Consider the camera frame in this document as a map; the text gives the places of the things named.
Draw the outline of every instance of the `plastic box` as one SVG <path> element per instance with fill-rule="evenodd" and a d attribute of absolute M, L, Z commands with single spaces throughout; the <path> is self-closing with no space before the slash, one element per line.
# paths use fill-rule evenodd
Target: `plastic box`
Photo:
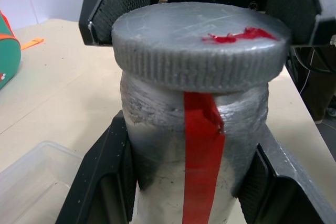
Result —
<path fill-rule="evenodd" d="M 0 224 L 54 224 L 82 159 L 42 142 L 0 173 Z"/>

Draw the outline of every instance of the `gray lid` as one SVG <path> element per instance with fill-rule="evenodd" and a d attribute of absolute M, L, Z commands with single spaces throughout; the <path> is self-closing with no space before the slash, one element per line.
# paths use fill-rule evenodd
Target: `gray lid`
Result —
<path fill-rule="evenodd" d="M 276 40 L 204 41 L 208 34 L 261 28 Z M 229 92 L 266 83 L 283 68 L 290 31 L 265 14 L 210 3 L 157 4 L 121 16 L 112 27 L 118 65 L 137 78 L 171 89 Z"/>

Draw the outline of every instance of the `green bag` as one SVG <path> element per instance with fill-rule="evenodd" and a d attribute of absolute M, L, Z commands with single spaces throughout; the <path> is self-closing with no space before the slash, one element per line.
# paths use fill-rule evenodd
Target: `green bag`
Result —
<path fill-rule="evenodd" d="M 20 61 L 20 43 L 0 12 L 0 89 L 16 74 Z"/>

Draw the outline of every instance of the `red tape strip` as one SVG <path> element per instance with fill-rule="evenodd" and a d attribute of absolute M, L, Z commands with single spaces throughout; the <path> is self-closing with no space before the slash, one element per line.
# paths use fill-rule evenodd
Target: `red tape strip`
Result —
<path fill-rule="evenodd" d="M 225 143 L 211 94 L 184 93 L 185 188 L 182 224 L 208 224 Z"/>

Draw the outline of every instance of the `table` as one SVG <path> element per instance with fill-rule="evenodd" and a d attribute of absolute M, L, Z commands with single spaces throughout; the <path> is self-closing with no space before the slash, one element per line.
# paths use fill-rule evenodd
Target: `table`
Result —
<path fill-rule="evenodd" d="M 85 154 L 121 109 L 112 48 L 85 46 L 78 24 L 59 19 L 15 34 L 45 41 L 22 52 L 16 77 L 0 90 L 0 171 L 46 140 Z M 269 128 L 336 210 L 336 162 L 286 69 L 269 89 Z M 229 224 L 240 223 L 237 202 Z"/>

